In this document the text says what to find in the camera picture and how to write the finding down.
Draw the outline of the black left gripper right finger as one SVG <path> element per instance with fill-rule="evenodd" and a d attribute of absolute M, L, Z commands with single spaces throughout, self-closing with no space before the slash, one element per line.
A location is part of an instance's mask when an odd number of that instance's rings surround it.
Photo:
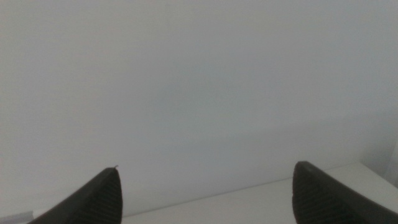
<path fill-rule="evenodd" d="M 307 161 L 294 167 L 292 208 L 299 224 L 397 224 L 397 213 Z"/>

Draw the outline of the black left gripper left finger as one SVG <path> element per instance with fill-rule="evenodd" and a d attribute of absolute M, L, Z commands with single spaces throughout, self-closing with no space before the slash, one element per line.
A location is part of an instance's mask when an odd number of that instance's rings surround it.
<path fill-rule="evenodd" d="M 109 167 L 30 224 L 121 224 L 122 215 L 121 179 Z"/>

